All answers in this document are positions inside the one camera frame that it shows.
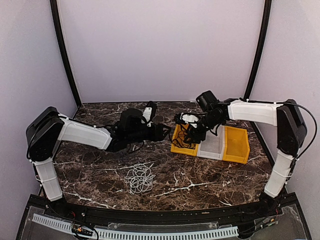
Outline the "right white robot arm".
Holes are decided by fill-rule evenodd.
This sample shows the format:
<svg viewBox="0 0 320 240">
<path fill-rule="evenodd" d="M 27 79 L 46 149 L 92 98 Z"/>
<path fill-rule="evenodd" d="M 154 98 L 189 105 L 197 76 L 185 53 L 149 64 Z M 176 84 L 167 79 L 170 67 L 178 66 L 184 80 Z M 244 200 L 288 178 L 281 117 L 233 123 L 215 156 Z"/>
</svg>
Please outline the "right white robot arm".
<svg viewBox="0 0 320 240">
<path fill-rule="evenodd" d="M 280 195 L 292 177 L 307 136 L 307 126 L 301 114 L 304 106 L 293 99 L 282 102 L 257 101 L 243 98 L 218 100 L 210 91 L 196 98 L 202 114 L 181 112 L 176 114 L 177 124 L 187 124 L 185 143 L 200 144 L 206 133 L 227 121 L 249 121 L 277 128 L 277 157 L 269 180 L 255 205 L 255 213 L 266 217 L 280 202 Z"/>
</svg>

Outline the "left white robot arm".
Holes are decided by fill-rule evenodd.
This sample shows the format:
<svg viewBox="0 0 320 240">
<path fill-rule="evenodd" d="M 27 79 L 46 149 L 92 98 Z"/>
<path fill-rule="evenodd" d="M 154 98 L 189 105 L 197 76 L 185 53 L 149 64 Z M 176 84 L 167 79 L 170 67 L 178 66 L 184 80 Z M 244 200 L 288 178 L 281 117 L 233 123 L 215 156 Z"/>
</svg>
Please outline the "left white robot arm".
<svg viewBox="0 0 320 240">
<path fill-rule="evenodd" d="M 71 213 L 53 164 L 55 147 L 59 142 L 73 142 L 106 152 L 119 152 L 133 143 L 163 141 L 171 127 L 153 123 L 157 107 L 150 102 L 143 111 L 129 108 L 113 125 L 96 126 L 60 114 L 55 107 L 45 109 L 26 129 L 26 157 L 32 162 L 38 181 L 51 201 L 51 210 L 60 218 Z"/>
</svg>

